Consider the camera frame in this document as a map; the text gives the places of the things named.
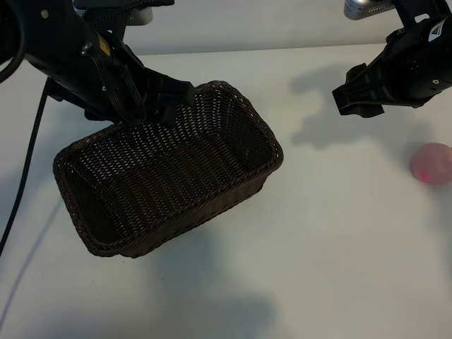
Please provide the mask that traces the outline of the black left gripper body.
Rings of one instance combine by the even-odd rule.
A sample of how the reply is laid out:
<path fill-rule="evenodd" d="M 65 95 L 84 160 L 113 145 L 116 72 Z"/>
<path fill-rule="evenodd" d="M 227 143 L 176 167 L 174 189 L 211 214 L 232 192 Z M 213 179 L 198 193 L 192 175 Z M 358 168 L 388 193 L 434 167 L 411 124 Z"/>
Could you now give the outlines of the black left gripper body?
<path fill-rule="evenodd" d="M 157 123 L 156 71 L 124 44 L 132 13 L 165 1 L 22 1 L 25 59 L 49 79 L 49 94 L 91 121 Z"/>

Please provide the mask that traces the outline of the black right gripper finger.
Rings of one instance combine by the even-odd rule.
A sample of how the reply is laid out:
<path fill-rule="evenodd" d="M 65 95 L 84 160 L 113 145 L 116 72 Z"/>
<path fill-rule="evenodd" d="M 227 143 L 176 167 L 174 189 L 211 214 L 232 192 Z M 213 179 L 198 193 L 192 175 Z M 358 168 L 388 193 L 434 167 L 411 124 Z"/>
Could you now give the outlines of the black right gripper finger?
<path fill-rule="evenodd" d="M 332 94 L 340 115 L 376 117 L 383 114 L 384 110 L 380 103 L 383 86 L 382 80 L 355 79 L 336 88 Z"/>
<path fill-rule="evenodd" d="M 368 66 L 366 64 L 360 64 L 352 67 L 347 72 L 347 84 L 357 83 L 361 85 L 369 85 L 369 77 L 366 74 Z"/>

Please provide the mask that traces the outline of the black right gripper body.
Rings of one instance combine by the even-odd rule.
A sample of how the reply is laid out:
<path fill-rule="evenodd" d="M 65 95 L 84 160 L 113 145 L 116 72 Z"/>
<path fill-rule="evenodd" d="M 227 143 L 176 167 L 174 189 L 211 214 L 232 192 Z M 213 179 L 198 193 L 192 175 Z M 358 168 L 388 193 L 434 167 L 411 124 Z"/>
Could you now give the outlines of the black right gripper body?
<path fill-rule="evenodd" d="M 382 80 L 382 105 L 421 107 L 451 87 L 451 13 L 400 12 L 403 28 L 386 38 L 368 65 L 370 81 Z"/>

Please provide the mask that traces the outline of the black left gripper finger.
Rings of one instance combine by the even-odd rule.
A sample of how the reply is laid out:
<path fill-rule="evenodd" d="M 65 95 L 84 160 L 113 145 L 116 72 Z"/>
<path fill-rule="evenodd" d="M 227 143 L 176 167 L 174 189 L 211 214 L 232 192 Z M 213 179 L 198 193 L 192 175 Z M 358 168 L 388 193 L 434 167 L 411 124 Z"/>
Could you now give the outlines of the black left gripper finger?
<path fill-rule="evenodd" d="M 176 110 L 172 106 L 164 106 L 157 110 L 157 123 L 174 128 L 176 126 Z"/>
<path fill-rule="evenodd" d="M 156 75 L 156 105 L 193 105 L 195 87 L 188 81 L 180 81 L 161 73 Z"/>

